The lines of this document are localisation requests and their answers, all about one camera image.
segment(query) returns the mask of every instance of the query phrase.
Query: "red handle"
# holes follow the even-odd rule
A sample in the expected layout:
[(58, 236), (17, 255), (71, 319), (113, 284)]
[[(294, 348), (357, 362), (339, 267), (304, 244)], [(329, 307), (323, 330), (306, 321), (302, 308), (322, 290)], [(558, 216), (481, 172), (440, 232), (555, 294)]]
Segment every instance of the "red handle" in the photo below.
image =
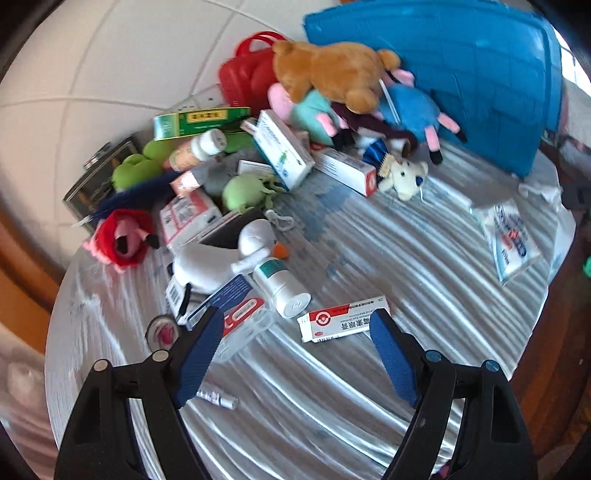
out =
[(254, 40), (261, 40), (271, 46), (277, 40), (286, 40), (286, 38), (283, 35), (272, 31), (255, 33), (252, 37), (248, 37), (237, 46), (234, 56), (243, 57), (244, 55), (251, 53), (251, 45)]

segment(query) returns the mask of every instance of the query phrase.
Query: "plastic table cover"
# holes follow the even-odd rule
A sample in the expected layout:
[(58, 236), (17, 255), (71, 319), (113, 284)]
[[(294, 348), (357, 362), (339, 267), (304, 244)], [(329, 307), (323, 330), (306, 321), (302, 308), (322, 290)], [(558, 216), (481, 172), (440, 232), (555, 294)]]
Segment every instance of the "plastic table cover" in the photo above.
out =
[[(519, 185), (482, 158), (442, 147), (444, 162), (431, 168), (424, 201), (403, 203), (392, 191), (366, 199), (314, 170), (275, 205), (296, 222), (280, 234), (291, 251), (288, 266), (311, 292), (312, 308), (381, 291), (400, 327), (424, 348), (469, 365), (496, 359), (510, 377), (570, 247), (574, 220), (560, 204), (556, 169), (541, 153)], [(469, 209), (509, 197), (543, 259), (502, 287)], [(118, 275), (86, 251), (76, 254), (47, 342), (47, 399), (58, 444), (97, 359), (123, 365), (150, 354), (144, 333), (166, 310), (169, 261), (161, 249)], [(295, 320), (275, 317), (207, 372), (207, 381), (239, 398), (238, 408), (196, 398), (181, 411), (212, 478), (379, 479), (413, 411), (395, 395), (371, 339), (361, 333), (302, 343)], [(453, 453), (461, 407), (454, 405), (437, 466)], [(163, 478), (141, 402), (131, 401), (131, 411), (148, 475)]]

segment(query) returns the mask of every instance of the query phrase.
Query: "green medicine box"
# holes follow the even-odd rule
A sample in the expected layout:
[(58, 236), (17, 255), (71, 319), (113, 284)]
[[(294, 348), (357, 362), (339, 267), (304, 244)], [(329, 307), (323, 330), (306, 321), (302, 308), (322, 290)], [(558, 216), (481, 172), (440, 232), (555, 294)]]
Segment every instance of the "green medicine box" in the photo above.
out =
[(235, 107), (160, 115), (154, 118), (154, 138), (166, 140), (202, 134), (212, 128), (223, 129), (225, 125), (250, 116), (250, 113), (250, 107)]

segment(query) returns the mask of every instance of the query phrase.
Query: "bottle cap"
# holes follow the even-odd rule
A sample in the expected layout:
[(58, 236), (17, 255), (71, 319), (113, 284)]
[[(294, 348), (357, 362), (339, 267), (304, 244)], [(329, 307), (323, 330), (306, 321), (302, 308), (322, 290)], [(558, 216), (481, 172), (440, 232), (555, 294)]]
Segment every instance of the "bottle cap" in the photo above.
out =
[(294, 294), (294, 285), (285, 285), (275, 294), (275, 308), (283, 318), (290, 319), (303, 312), (312, 296), (303, 290)]
[(222, 153), (228, 146), (226, 135), (217, 128), (207, 130), (203, 135), (200, 135), (198, 139), (202, 150), (209, 156)]

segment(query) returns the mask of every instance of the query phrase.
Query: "white bear plush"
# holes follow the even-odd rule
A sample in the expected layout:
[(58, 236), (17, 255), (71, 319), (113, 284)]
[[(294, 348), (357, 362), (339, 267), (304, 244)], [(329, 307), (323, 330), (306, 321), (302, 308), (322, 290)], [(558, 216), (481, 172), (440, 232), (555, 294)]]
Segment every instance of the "white bear plush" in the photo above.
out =
[(407, 202), (420, 191), (428, 172), (427, 162), (412, 163), (405, 158), (388, 154), (384, 157), (378, 172), (378, 175), (383, 178), (379, 189), (385, 192), (394, 187), (398, 198)]

